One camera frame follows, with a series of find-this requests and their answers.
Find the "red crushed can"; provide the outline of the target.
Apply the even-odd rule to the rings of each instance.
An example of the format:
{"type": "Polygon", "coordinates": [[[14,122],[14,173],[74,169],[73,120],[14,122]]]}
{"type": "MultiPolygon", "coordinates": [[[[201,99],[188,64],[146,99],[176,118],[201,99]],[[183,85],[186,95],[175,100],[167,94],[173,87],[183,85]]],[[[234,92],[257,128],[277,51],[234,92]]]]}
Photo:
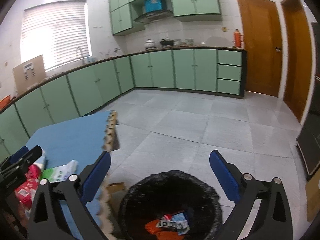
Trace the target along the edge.
{"type": "Polygon", "coordinates": [[[27,210],[31,209],[33,202],[32,194],[35,193],[38,188],[40,175],[41,169],[35,164],[31,165],[25,174],[27,178],[26,181],[15,190],[18,200],[27,210]]]}

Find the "green white plastic bag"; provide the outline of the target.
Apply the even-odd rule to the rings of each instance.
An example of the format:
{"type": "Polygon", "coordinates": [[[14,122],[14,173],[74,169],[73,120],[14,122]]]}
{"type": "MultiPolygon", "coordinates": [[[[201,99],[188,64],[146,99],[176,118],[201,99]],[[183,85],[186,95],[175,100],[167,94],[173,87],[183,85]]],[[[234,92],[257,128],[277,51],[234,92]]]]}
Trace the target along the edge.
{"type": "Polygon", "coordinates": [[[71,160],[66,165],[48,168],[41,173],[41,180],[46,179],[50,183],[65,181],[72,174],[76,173],[78,162],[71,160]]]}

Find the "black trash bin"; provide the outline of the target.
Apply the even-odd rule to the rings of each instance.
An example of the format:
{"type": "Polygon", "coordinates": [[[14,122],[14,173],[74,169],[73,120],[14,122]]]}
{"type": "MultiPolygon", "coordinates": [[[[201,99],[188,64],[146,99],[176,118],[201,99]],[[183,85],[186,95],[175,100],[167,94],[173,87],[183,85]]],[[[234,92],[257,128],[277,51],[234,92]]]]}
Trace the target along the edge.
{"type": "Polygon", "coordinates": [[[145,225],[182,212],[190,228],[184,239],[213,239],[222,226],[219,199],[213,187],[183,171],[152,174],[129,188],[118,224],[125,239],[156,239],[145,225]]]}

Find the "trash in bin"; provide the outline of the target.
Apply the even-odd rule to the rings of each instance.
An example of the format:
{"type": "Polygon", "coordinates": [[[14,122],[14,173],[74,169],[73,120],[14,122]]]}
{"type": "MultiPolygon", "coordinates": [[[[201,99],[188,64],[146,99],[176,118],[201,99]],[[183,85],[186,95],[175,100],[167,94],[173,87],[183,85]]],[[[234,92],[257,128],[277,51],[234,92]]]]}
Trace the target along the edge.
{"type": "Polygon", "coordinates": [[[156,239],[185,239],[190,230],[189,218],[185,212],[164,214],[160,219],[145,224],[144,228],[156,239]]]}

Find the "blue foam mat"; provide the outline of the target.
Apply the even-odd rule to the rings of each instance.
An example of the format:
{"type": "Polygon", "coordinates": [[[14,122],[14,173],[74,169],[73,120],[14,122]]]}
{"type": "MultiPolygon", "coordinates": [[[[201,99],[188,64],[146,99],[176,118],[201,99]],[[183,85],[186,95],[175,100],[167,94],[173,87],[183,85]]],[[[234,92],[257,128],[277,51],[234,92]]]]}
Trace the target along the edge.
{"type": "MultiPolygon", "coordinates": [[[[77,169],[72,173],[77,175],[87,165],[94,164],[102,152],[109,153],[105,165],[91,176],[87,185],[82,186],[85,207],[98,227],[101,224],[98,218],[100,187],[111,167],[110,153],[114,148],[116,150],[119,148],[116,124],[115,111],[99,112],[40,128],[26,143],[30,150],[36,145],[42,147],[47,160],[47,168],[65,165],[71,160],[77,161],[77,169]]],[[[80,233],[80,227],[76,226],[67,202],[62,200],[60,203],[72,236],[77,239],[85,239],[80,233]]]]}

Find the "orange basin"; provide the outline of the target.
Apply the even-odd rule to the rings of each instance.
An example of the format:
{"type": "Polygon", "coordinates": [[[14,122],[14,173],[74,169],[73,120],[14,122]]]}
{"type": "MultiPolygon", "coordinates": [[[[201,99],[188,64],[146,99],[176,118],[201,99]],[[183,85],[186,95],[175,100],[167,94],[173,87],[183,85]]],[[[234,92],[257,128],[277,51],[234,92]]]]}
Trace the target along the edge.
{"type": "Polygon", "coordinates": [[[6,107],[11,102],[11,95],[5,96],[3,99],[0,100],[0,110],[6,107]]]}

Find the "sink faucet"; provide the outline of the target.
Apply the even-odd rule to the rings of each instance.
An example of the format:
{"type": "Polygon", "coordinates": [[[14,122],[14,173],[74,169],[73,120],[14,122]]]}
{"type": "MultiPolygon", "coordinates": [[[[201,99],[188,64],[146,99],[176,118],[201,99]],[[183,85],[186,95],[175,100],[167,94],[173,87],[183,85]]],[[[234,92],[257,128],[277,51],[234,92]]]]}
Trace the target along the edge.
{"type": "Polygon", "coordinates": [[[83,60],[83,53],[82,53],[82,49],[80,47],[76,48],[76,61],[78,60],[83,60]]]}

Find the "window blinds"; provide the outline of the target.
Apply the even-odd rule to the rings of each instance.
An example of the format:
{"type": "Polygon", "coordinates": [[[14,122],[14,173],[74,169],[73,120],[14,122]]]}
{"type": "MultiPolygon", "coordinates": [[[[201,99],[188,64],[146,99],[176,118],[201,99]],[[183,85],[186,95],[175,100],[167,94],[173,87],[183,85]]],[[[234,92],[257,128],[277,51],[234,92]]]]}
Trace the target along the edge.
{"type": "Polygon", "coordinates": [[[20,55],[26,62],[42,55],[45,71],[76,61],[76,48],[83,59],[92,56],[88,6],[84,0],[38,5],[23,13],[20,55]]]}

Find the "white pot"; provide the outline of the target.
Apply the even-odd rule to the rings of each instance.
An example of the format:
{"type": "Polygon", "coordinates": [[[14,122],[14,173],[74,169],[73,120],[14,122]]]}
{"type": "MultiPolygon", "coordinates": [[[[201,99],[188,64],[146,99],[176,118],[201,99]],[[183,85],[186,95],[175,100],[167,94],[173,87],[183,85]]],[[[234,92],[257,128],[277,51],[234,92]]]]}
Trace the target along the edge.
{"type": "Polygon", "coordinates": [[[154,50],[156,49],[156,41],[154,40],[151,40],[151,39],[147,39],[145,42],[144,42],[144,48],[145,50],[154,50]]]}

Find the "green lower cabinets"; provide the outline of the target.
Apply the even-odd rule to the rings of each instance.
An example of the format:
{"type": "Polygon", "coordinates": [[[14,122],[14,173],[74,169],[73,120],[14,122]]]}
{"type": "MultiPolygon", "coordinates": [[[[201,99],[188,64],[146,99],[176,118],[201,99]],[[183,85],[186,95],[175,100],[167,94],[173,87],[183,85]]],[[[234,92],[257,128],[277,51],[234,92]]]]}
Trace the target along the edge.
{"type": "Polygon", "coordinates": [[[90,63],[31,87],[1,110],[1,158],[40,128],[88,115],[134,89],[243,98],[247,53],[220,47],[172,48],[90,63]]]}

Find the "black wok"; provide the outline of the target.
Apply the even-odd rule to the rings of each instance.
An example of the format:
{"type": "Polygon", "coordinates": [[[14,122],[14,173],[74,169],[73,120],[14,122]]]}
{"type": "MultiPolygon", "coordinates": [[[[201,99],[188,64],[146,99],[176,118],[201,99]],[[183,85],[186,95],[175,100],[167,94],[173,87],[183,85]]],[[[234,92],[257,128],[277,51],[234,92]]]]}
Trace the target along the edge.
{"type": "Polygon", "coordinates": [[[163,48],[173,47],[174,46],[174,40],[171,40],[169,38],[161,39],[159,43],[163,48]]]}

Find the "wooden door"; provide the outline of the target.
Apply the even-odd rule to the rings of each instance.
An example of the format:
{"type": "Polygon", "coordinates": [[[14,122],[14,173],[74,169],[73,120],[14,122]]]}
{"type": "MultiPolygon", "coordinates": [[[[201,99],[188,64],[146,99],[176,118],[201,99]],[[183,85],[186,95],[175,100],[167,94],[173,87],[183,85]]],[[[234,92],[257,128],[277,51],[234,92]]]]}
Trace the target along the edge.
{"type": "Polygon", "coordinates": [[[238,0],[247,50],[245,89],[277,97],[282,72],[282,35],[276,4],[238,0]]]}
{"type": "Polygon", "coordinates": [[[302,119],[312,74],[312,47],[308,20],[300,0],[281,2],[286,24],[288,67],[284,102],[302,119]]]}

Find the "orange thermos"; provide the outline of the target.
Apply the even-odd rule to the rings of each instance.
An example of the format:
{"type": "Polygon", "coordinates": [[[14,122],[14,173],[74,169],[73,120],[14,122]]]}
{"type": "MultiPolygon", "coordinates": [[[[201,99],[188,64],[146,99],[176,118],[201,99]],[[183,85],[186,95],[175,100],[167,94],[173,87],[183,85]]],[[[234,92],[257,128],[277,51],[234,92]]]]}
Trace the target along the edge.
{"type": "Polygon", "coordinates": [[[235,29],[233,33],[234,37],[234,48],[242,48],[242,34],[239,29],[235,29]]]}

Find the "blue box on hood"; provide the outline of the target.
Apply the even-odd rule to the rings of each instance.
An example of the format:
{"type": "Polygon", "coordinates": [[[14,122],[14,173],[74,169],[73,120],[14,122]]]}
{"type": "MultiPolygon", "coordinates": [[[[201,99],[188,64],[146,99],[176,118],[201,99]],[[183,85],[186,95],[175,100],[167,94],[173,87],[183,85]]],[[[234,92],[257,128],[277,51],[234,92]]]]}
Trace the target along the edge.
{"type": "Polygon", "coordinates": [[[145,0],[144,9],[146,13],[165,10],[167,8],[165,0],[145,0]]]}

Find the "range hood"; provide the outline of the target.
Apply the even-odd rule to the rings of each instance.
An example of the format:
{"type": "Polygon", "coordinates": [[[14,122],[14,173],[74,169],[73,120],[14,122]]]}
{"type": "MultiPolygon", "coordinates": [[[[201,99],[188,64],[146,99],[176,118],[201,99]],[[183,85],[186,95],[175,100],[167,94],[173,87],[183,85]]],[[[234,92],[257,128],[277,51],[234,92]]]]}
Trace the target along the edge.
{"type": "Polygon", "coordinates": [[[141,15],[135,18],[133,21],[142,24],[149,24],[172,16],[173,12],[170,10],[155,10],[141,15]]]}

